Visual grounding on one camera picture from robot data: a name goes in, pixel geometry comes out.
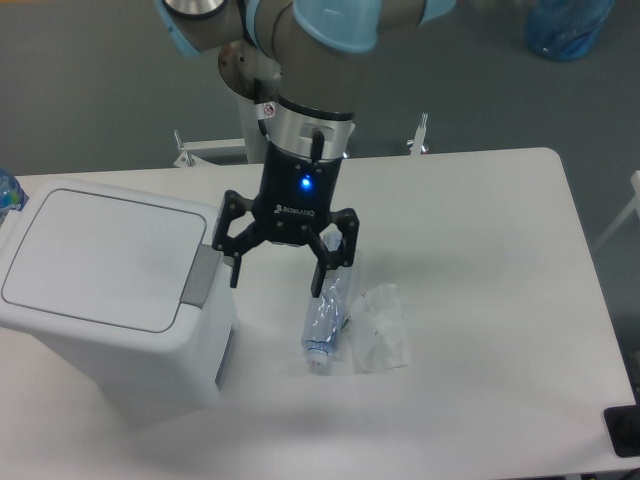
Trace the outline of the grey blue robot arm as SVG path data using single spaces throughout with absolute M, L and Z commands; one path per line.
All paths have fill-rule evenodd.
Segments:
M 349 267 L 359 219 L 331 207 L 353 128 L 360 85 L 379 36 L 417 28 L 450 1 L 160 1 L 179 51 L 196 56 L 246 42 L 280 69 L 275 115 L 257 195 L 224 194 L 213 248 L 233 271 L 263 242 L 308 246 L 317 259 L 311 293 Z

